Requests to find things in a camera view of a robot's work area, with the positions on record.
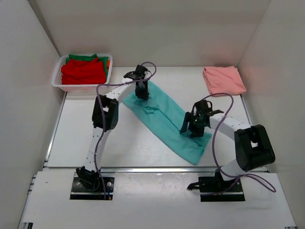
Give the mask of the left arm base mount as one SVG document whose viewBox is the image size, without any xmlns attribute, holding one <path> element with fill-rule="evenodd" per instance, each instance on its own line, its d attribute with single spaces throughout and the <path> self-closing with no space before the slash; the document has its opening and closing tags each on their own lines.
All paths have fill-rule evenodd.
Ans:
<svg viewBox="0 0 305 229">
<path fill-rule="evenodd" d="M 71 185 L 72 200 L 113 200 L 114 174 L 106 174 L 103 179 L 98 172 L 76 168 Z"/>
</svg>

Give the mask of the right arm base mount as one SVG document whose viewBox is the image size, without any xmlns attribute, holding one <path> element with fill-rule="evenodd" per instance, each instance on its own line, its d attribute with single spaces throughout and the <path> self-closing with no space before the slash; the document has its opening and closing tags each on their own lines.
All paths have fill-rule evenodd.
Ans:
<svg viewBox="0 0 305 229">
<path fill-rule="evenodd" d="M 199 176 L 187 190 L 199 190 L 201 202 L 243 202 L 244 191 L 240 179 L 224 181 L 219 169 L 214 176 Z"/>
</svg>

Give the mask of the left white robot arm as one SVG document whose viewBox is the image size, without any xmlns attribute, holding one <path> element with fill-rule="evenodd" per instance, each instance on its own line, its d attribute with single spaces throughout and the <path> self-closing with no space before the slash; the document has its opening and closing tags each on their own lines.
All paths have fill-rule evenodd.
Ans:
<svg viewBox="0 0 305 229">
<path fill-rule="evenodd" d="M 153 74 L 144 66 L 137 65 L 134 71 L 126 73 L 119 84 L 105 95 L 99 94 L 100 85 L 96 88 L 96 100 L 92 113 L 93 134 L 86 160 L 77 171 L 89 172 L 83 178 L 83 184 L 89 190 L 99 186 L 101 158 L 110 132 L 117 126 L 119 105 L 131 93 L 136 98 L 148 100 L 148 80 Z"/>
</svg>

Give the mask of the teal t shirt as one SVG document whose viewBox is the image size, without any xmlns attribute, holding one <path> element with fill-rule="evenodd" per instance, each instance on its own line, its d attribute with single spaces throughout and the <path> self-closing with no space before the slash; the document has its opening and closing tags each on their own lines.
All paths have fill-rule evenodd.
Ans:
<svg viewBox="0 0 305 229">
<path fill-rule="evenodd" d="M 180 134 L 185 111 L 162 89 L 152 82 L 148 83 L 147 101 L 130 93 L 123 104 L 166 146 L 185 161 L 197 165 L 208 146 L 212 134 L 191 138 L 191 132 Z"/>
</svg>

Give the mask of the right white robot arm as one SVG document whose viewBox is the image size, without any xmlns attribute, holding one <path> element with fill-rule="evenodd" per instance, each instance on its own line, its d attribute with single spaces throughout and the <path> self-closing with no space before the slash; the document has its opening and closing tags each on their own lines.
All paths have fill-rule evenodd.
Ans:
<svg viewBox="0 0 305 229">
<path fill-rule="evenodd" d="M 200 100 L 193 105 L 191 112 L 186 112 L 180 133 L 190 131 L 190 137 L 203 137 L 205 128 L 214 130 L 212 154 L 215 154 L 215 137 L 221 132 L 234 140 L 235 159 L 224 166 L 217 166 L 214 187 L 225 191 L 231 181 L 247 172 L 275 162 L 275 153 L 267 131 L 263 125 L 249 125 L 232 119 L 221 110 L 213 110 L 210 101 Z"/>
</svg>

